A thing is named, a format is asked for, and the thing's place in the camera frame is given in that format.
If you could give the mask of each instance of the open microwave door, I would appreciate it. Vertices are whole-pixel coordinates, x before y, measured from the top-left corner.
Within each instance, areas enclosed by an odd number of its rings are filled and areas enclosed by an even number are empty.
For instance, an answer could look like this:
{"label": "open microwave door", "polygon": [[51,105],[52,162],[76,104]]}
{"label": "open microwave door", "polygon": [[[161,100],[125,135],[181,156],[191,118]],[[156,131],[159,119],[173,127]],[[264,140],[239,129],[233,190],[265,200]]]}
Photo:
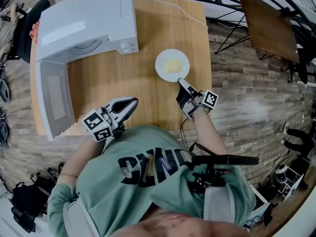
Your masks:
{"label": "open microwave door", "polygon": [[76,122],[66,64],[37,62],[36,84],[41,118],[52,141]]}

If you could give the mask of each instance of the white shoe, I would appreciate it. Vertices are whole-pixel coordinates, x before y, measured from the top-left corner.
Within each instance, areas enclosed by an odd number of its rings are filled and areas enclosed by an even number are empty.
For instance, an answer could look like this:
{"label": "white shoe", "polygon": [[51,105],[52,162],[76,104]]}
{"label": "white shoe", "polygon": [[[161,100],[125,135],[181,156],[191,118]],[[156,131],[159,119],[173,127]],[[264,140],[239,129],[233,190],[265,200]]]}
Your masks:
{"label": "white shoe", "polygon": [[287,130],[289,128],[289,122],[285,122],[284,128],[283,128],[283,134],[287,134]]}

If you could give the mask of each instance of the plate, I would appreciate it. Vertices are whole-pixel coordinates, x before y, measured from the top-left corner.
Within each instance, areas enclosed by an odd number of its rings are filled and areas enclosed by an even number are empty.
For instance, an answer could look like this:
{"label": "plate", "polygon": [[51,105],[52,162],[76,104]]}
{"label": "plate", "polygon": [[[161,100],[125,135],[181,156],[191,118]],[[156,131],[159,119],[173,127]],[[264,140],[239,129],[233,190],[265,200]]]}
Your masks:
{"label": "plate", "polygon": [[[179,73],[167,73],[166,62],[179,61],[182,64],[182,69]],[[177,49],[167,49],[161,52],[155,63],[157,74],[165,81],[175,82],[179,78],[185,78],[190,70],[190,63],[187,56]]]}

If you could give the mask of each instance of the green shirt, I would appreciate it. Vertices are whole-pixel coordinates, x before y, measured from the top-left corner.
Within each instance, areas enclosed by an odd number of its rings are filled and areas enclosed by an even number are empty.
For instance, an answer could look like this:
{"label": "green shirt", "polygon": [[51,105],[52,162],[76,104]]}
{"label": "green shirt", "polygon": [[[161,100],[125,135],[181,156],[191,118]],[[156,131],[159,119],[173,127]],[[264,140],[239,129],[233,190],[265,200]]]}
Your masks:
{"label": "green shirt", "polygon": [[[100,236],[108,237],[126,225],[136,224],[152,203],[174,213],[203,218],[204,195],[191,193],[192,153],[156,126],[128,129],[110,143],[104,154],[91,160],[78,177],[76,188],[58,184],[48,201],[48,224],[55,236],[67,236],[63,206],[78,197],[87,208]],[[240,167],[224,166],[224,179],[234,194],[236,224],[243,225],[255,206],[255,196]]]}

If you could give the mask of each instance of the wooden floor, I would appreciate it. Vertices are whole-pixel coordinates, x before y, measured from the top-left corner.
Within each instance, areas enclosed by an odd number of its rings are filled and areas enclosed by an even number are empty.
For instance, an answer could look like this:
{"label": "wooden floor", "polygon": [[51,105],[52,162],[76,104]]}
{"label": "wooden floor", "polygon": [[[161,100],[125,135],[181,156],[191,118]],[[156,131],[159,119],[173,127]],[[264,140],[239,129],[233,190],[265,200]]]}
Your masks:
{"label": "wooden floor", "polygon": [[[17,1],[25,2],[27,9],[38,0]],[[314,89],[288,84],[289,75],[280,72],[280,60],[259,61],[248,41],[215,55],[231,29],[219,24],[209,26],[213,91],[219,94],[212,119],[231,154],[260,157],[259,166],[243,168],[250,183],[256,184],[281,155],[280,162],[289,162],[295,156],[284,154],[286,150],[280,143],[283,125],[289,120],[291,127],[309,130]],[[238,29],[228,42],[243,36],[244,30]],[[0,157],[0,176],[12,189],[16,183],[27,181],[32,173],[44,172],[66,161],[82,137],[61,137],[48,142],[46,137],[37,135],[31,109],[29,64],[8,62],[7,82],[11,101],[3,106],[10,136],[9,148]],[[180,139],[179,131],[172,133]],[[189,143],[197,139],[194,131],[186,131],[186,136]]]}

